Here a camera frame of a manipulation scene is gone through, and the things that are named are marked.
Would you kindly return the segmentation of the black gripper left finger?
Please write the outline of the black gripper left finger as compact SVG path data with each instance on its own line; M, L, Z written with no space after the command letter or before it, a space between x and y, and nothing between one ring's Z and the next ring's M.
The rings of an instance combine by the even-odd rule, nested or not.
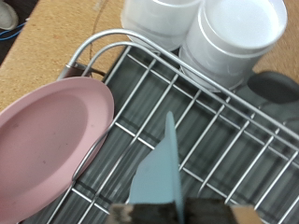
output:
M114 203L107 224L180 224L174 203Z

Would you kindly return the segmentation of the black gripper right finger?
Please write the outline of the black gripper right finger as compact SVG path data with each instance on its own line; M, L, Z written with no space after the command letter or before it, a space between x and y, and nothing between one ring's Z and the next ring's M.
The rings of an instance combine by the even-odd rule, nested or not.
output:
M227 205L222 200L188 198L185 224L261 224L252 206Z

